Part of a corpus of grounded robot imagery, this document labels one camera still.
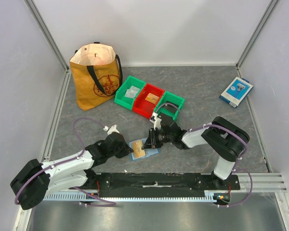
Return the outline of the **blue leather card holder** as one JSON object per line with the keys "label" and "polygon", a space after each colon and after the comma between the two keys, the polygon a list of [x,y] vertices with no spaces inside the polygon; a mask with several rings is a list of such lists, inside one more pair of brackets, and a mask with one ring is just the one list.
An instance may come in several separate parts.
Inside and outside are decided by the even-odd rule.
{"label": "blue leather card holder", "polygon": [[130,159],[131,159],[131,161],[140,160],[140,159],[148,158],[148,157],[153,156],[153,155],[158,154],[158,153],[160,153],[160,149],[145,149],[145,156],[135,157],[134,153],[131,153]]}

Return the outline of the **gold credit card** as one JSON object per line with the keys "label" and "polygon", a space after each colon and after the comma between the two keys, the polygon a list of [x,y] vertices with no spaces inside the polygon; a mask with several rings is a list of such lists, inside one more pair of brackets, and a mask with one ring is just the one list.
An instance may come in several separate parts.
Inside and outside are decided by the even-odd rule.
{"label": "gold credit card", "polygon": [[146,156],[145,150],[142,149],[142,140],[134,141],[132,144],[133,159],[143,158]]}

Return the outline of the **silver credit card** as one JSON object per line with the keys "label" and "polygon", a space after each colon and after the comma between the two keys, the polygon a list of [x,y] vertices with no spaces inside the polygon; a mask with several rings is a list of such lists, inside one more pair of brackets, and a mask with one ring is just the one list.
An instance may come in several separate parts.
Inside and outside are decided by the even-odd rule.
{"label": "silver credit card", "polygon": [[133,99],[136,97],[136,94],[138,93],[138,91],[136,90],[131,90],[131,89],[127,89],[126,93],[125,93],[125,97],[126,98],[130,98]]}

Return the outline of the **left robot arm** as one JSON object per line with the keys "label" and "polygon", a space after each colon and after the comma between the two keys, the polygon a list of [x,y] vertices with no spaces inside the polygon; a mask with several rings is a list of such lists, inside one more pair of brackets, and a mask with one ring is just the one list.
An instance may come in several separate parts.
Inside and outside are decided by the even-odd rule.
{"label": "left robot arm", "polygon": [[93,170],[95,166],[104,164],[111,157],[123,158],[132,152],[123,135],[112,132],[104,140],[68,157],[49,162],[32,159],[10,183],[15,194],[14,202],[28,210],[52,193],[74,187],[91,189],[98,180]]}

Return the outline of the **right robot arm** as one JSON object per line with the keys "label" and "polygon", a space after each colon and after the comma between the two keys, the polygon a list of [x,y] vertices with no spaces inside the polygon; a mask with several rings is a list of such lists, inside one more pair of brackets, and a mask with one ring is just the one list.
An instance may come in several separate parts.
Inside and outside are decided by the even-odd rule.
{"label": "right robot arm", "polygon": [[221,116],[199,128],[182,129],[172,119],[156,119],[149,130],[142,149],[161,148],[172,143],[180,150],[188,150],[199,145],[209,145],[218,155],[218,162],[211,174],[211,184],[215,189],[223,189],[228,184],[237,160],[248,149],[250,136],[247,132]]}

